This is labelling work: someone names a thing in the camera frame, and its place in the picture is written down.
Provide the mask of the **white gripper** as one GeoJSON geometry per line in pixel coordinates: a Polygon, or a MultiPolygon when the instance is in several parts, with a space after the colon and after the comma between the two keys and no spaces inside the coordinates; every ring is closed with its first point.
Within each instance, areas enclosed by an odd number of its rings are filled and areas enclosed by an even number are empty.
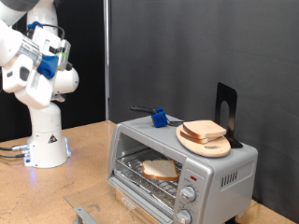
{"type": "MultiPolygon", "coordinates": [[[[16,91],[15,96],[35,109],[48,107],[50,99],[63,103],[63,95],[53,95],[57,72],[63,70],[63,35],[59,35],[63,30],[58,26],[31,26],[29,30],[33,32],[31,40],[37,44],[39,55],[34,60],[26,86],[16,91]]],[[[67,71],[72,68],[72,63],[65,66],[67,71]]]]}

